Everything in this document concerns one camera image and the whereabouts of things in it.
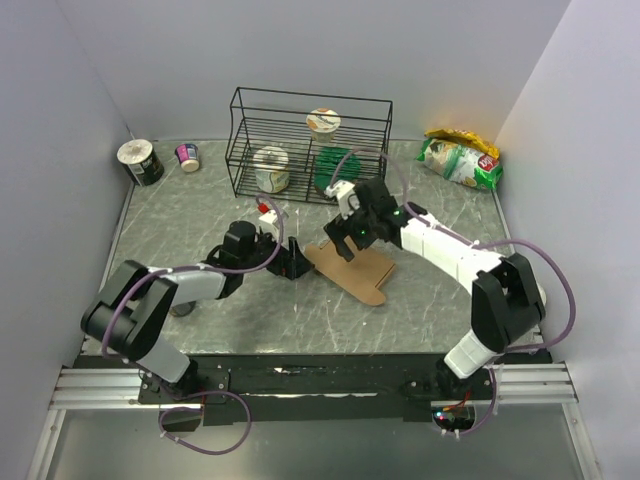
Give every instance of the yellow chip bag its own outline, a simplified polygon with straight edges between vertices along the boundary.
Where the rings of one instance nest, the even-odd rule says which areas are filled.
[[[473,148],[485,153],[496,160],[500,157],[500,149],[493,143],[480,138],[479,135],[468,130],[456,130],[454,128],[437,128],[424,132],[426,137],[449,140],[450,142]]]

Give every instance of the metal rail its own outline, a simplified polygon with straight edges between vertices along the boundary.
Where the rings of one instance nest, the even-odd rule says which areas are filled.
[[[495,368],[499,404],[575,403],[576,394],[564,364],[504,365]],[[51,410],[162,409],[169,405],[138,403],[141,379],[134,369],[65,369],[56,385]],[[449,405],[454,400],[433,402]],[[483,405],[488,401],[470,401]]]

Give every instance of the black and white can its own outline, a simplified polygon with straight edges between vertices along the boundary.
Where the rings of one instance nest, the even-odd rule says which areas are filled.
[[[125,143],[118,149],[117,157],[131,180],[138,185],[153,185],[164,173],[164,166],[148,140],[137,139]]]

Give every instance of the white wall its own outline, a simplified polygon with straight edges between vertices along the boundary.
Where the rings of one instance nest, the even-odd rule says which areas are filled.
[[[569,0],[58,3],[139,137],[227,138],[242,85],[392,99],[395,138],[493,139]]]
[[[0,478],[24,478],[81,342],[128,132],[53,0],[0,2]]]
[[[640,477],[639,20],[635,0],[573,0],[498,137],[512,233],[546,248],[575,289],[577,323],[554,354],[607,480]],[[567,308],[547,292],[551,338]]]

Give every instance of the cable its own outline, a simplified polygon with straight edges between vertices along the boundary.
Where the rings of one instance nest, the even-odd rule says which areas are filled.
[[[567,338],[567,336],[569,335],[569,333],[573,329],[573,326],[575,325],[575,320],[576,320],[576,301],[575,301],[575,297],[574,297],[574,294],[573,294],[573,290],[571,289],[571,286],[569,285],[569,281],[567,280],[567,277],[565,277],[564,273],[562,272],[562,270],[560,269],[558,264],[551,258],[551,256],[549,256],[549,254],[547,252],[545,252],[540,247],[538,247],[537,245],[534,245],[533,243],[531,243],[531,242],[529,242],[527,240],[520,240],[520,239],[499,240],[499,241],[496,241],[496,242],[486,243],[486,244],[483,244],[483,245],[473,245],[473,242],[471,242],[467,238],[463,237],[462,235],[459,235],[456,232],[454,232],[452,230],[449,230],[448,228],[444,228],[444,227],[442,227],[440,225],[437,225],[437,224],[436,225],[432,225],[431,222],[429,222],[425,218],[421,217],[417,212],[415,212],[411,208],[411,205],[409,205],[409,184],[407,182],[407,179],[405,178],[404,174],[400,170],[400,167],[398,166],[398,162],[393,160],[389,155],[387,155],[384,152],[379,152],[379,151],[376,151],[376,150],[373,150],[373,149],[368,149],[368,148],[359,148],[359,149],[351,150],[349,153],[347,153],[342,158],[342,160],[340,160],[340,162],[336,166],[336,170],[333,173],[333,176],[331,177],[331,182],[329,182],[329,186],[333,186],[333,184],[337,180],[338,172],[340,171],[340,169],[342,168],[344,163],[351,157],[351,155],[353,155],[355,153],[358,153],[358,152],[368,152],[368,153],[378,154],[387,163],[389,163],[391,165],[391,167],[393,167],[394,171],[396,172],[396,175],[398,176],[398,179],[400,180],[400,183],[402,184],[402,204],[403,204],[405,210],[407,212],[409,212],[409,214],[413,218],[415,218],[419,222],[425,224],[427,227],[430,227],[430,228],[433,227],[436,230],[438,230],[438,231],[440,231],[440,232],[442,232],[442,233],[444,233],[446,235],[449,235],[450,237],[458,240],[459,242],[462,242],[465,245],[472,246],[472,248],[479,249],[479,250],[488,250],[490,248],[500,247],[500,246],[503,246],[503,245],[521,245],[521,246],[527,247],[527,248],[533,250],[538,255],[540,255],[540,257],[542,257],[542,259],[549,264],[549,266],[551,267],[553,272],[558,276],[558,279],[560,280],[560,283],[562,284],[562,287],[564,288],[564,291],[567,294],[567,300],[569,301],[569,320],[567,321],[567,325],[565,326],[564,330],[556,338],[554,338],[553,340],[550,340],[548,342],[543,342],[543,343],[540,343],[540,344],[517,345],[517,346],[507,347],[505,349],[505,353],[517,352],[517,351],[522,351],[522,350],[540,350],[542,348],[549,348],[549,347],[552,347],[553,345],[557,345],[562,340]]]
[[[444,407],[442,409],[443,412],[451,412],[453,410],[457,410],[459,408],[463,408],[465,404],[471,398],[471,390],[467,390],[467,393],[464,394],[464,399],[461,402],[456,403],[455,405],[449,405],[448,407]]]
[[[276,248],[273,249],[273,252],[271,252],[271,255],[269,256],[269,258],[267,258],[264,262],[262,262],[260,265],[256,267],[235,269],[235,270],[229,269],[229,268],[222,268],[222,267],[213,267],[211,265],[206,265],[204,267],[200,265],[185,265],[182,267],[175,267],[171,269],[163,268],[161,270],[156,270],[154,272],[147,273],[144,277],[142,277],[135,284],[133,284],[133,286],[125,294],[125,296],[122,298],[122,300],[114,310],[113,315],[111,316],[111,320],[109,321],[109,324],[105,329],[104,335],[102,336],[102,344],[101,344],[100,352],[102,353],[102,356],[104,358],[121,358],[120,355],[112,355],[107,350],[109,346],[109,342],[111,340],[111,335],[113,334],[113,329],[115,328],[116,323],[118,322],[118,318],[120,318],[120,315],[126,308],[127,303],[133,298],[136,292],[140,290],[140,288],[142,288],[142,286],[145,285],[152,278],[161,277],[162,275],[166,275],[167,273],[192,272],[196,270],[206,270],[208,272],[214,272],[214,273],[231,273],[231,274],[253,273],[267,267],[267,265],[269,265],[271,261],[274,258],[276,258],[276,255],[278,255],[278,252],[280,251],[280,248],[282,247],[282,242],[284,240],[284,219],[282,217],[282,212],[280,211],[278,206],[275,204],[275,202],[269,195],[265,193],[259,193],[258,195],[256,195],[256,202],[258,202],[258,200],[261,198],[267,201],[271,205],[271,208],[273,208],[273,211],[276,212],[276,217],[278,219],[278,229],[279,229],[278,240],[276,243]]]
[[[206,448],[198,447],[192,443],[189,443],[181,439],[180,437],[177,437],[176,435],[173,435],[172,433],[167,432],[167,430],[164,428],[164,425],[163,425],[163,420],[165,419],[165,417],[173,412],[193,412],[194,409],[189,407],[175,407],[162,412],[158,417],[158,427],[160,427],[160,436],[173,440],[175,443],[178,443],[183,447],[187,447],[188,449],[193,450],[194,452],[202,453],[204,455],[225,455],[227,453],[233,452],[234,450],[237,450],[249,436],[249,432],[251,431],[251,426],[253,425],[253,420],[251,419],[251,410],[249,410],[249,405],[247,405],[247,402],[240,395],[237,395],[233,392],[228,392],[226,390],[211,390],[208,392],[198,392],[191,395],[187,395],[186,397],[182,398],[182,400],[189,400],[189,399],[198,398],[198,397],[206,398],[210,395],[220,395],[223,397],[230,397],[240,402],[240,405],[242,405],[245,413],[247,414],[247,424],[246,424],[246,427],[244,428],[244,432],[242,433],[242,436],[240,437],[240,440],[238,440],[236,443],[231,445],[229,448],[225,448],[224,450],[207,450]]]
[[[486,369],[489,371],[489,382],[491,384],[491,390],[492,390],[491,403],[489,403],[489,408],[487,409],[485,414],[482,416],[482,418],[478,420],[476,423],[474,423],[469,430],[460,431],[459,432],[460,436],[469,435],[473,432],[476,432],[478,429],[480,429],[480,427],[482,427],[482,425],[484,425],[487,422],[487,420],[489,420],[489,417],[493,415],[493,411],[496,408],[496,402],[498,400],[498,386],[496,382],[496,374],[494,373],[493,368],[486,367]],[[455,436],[455,434],[452,432],[446,432],[446,435],[451,437]]]

